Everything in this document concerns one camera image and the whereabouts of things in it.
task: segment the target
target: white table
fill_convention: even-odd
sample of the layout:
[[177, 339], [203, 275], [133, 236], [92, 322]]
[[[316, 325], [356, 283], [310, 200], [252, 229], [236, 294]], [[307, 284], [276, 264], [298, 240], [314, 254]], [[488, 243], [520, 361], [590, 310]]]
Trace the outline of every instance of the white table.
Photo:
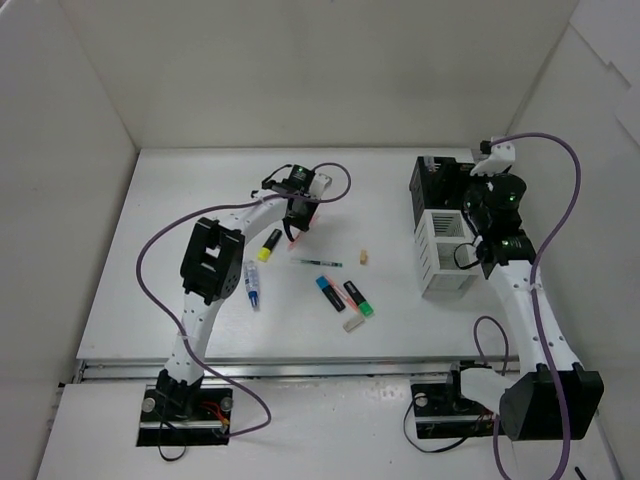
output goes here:
[[[407, 443], [401, 421], [409, 402], [408, 380], [259, 381], [250, 386], [273, 411], [269, 427], [231, 439], [226, 447], [191, 448], [182, 460], [167, 464], [155, 448], [135, 446], [143, 383], [69, 385], [38, 480], [499, 478], [490, 438], [472, 439], [438, 455], [422, 454]], [[263, 418], [252, 399], [236, 392], [236, 429]], [[437, 448], [450, 440], [419, 442]], [[500, 451], [512, 478], [540, 480], [555, 469], [560, 442], [512, 444], [501, 438]], [[583, 441], [572, 443], [564, 478], [577, 478], [576, 465], [589, 480], [615, 478], [595, 425]]]
[[[88, 363], [162, 362], [171, 351], [175, 328], [138, 288], [134, 275], [142, 245], [160, 228], [197, 209], [243, 202], [249, 192], [285, 163], [344, 164], [353, 176], [350, 194], [321, 205], [312, 230], [293, 252], [284, 239], [267, 264], [260, 264], [261, 310], [254, 313], [240, 286], [223, 306], [209, 342], [211, 361], [292, 361], [296, 359], [389, 359], [475, 357], [471, 327], [492, 314], [507, 321], [497, 298], [479, 279], [459, 301], [429, 302], [421, 297], [414, 268], [413, 217], [409, 180], [418, 155], [468, 159], [468, 149], [286, 149], [143, 150], [131, 182], [89, 321], [78, 351]], [[334, 168], [327, 195], [345, 186]], [[160, 240], [144, 264], [150, 288], [173, 311], [182, 308], [179, 267], [193, 222]], [[255, 258], [271, 229], [245, 251]], [[369, 264], [359, 265], [360, 249]], [[328, 259], [344, 268], [291, 264], [290, 255]], [[328, 272], [336, 281], [353, 280], [376, 310], [351, 334], [315, 284]], [[500, 334], [481, 329], [490, 355], [503, 351]]]

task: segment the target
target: white wall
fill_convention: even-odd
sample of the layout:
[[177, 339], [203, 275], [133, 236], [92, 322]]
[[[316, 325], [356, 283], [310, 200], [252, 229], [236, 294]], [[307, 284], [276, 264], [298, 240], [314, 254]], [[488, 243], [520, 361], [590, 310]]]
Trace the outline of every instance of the white wall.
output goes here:
[[0, 478], [33, 478], [134, 164], [53, 0], [0, 10]]
[[140, 147], [468, 146], [577, 0], [61, 0]]
[[[569, 27], [514, 131], [557, 134], [575, 147], [582, 161], [577, 208], [542, 268], [567, 337], [586, 366], [604, 377], [604, 425], [623, 471], [636, 478], [640, 147], [616, 118], [629, 89], [616, 66], [603, 62]], [[517, 148], [516, 173], [529, 187], [523, 216], [539, 245], [566, 208], [573, 189], [572, 162], [561, 148], [542, 140], [523, 140]]]

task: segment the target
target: yellow highlighter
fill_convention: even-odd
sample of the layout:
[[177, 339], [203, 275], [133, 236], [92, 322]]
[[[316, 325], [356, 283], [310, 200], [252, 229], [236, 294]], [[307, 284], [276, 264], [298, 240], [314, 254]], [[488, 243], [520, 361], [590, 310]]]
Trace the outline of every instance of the yellow highlighter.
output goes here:
[[271, 252], [274, 248], [276, 248], [276, 245], [278, 244], [281, 236], [282, 230], [278, 228], [271, 232], [271, 235], [269, 235], [269, 238], [267, 238], [267, 241], [264, 242], [264, 245], [258, 252], [258, 260], [260, 260], [261, 262], [266, 262], [267, 260], [269, 260]]

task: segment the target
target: green highlighter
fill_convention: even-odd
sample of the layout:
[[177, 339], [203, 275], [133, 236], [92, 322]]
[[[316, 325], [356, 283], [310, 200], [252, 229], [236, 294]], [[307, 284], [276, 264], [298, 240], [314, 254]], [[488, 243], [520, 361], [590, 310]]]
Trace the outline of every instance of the green highlighter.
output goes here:
[[356, 288], [351, 280], [348, 282], [344, 282], [344, 288], [349, 294], [349, 296], [353, 299], [353, 301], [358, 305], [358, 309], [360, 313], [365, 317], [370, 317], [373, 315], [373, 308], [369, 305], [369, 302], [364, 298], [364, 296], [360, 293], [360, 290]]

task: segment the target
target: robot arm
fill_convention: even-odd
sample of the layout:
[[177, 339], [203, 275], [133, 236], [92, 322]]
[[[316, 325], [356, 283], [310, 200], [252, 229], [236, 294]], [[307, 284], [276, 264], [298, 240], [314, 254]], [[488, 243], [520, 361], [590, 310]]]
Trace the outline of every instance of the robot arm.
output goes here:
[[461, 366], [453, 375], [454, 397], [481, 403], [499, 413], [512, 440], [559, 440], [562, 422], [547, 359], [533, 313], [531, 290], [536, 289], [540, 319], [567, 400], [572, 439], [586, 434], [604, 386], [598, 372], [585, 371], [565, 341], [542, 287], [529, 284], [535, 249], [521, 228], [518, 213], [526, 184], [508, 173], [515, 160], [512, 144], [481, 146], [487, 157], [469, 173], [454, 173], [457, 189], [446, 199], [459, 205], [477, 236], [476, 255], [485, 278], [502, 302], [520, 358], [517, 381], [482, 365]]
[[[274, 191], [313, 200], [321, 198], [330, 185], [331, 178], [327, 175], [294, 165], [289, 178], [281, 183], [270, 179], [263, 182], [263, 189], [254, 193], [254, 199], [264, 200], [256, 206], [217, 220], [206, 217], [198, 220], [180, 267], [185, 290], [181, 321], [198, 358], [205, 356], [222, 304], [240, 283], [245, 245], [277, 221], [282, 220], [287, 229], [309, 228], [317, 203], [272, 198]], [[192, 361], [183, 336], [178, 333], [171, 356], [158, 376], [156, 392], [173, 411], [188, 412], [203, 376], [202, 367]]]

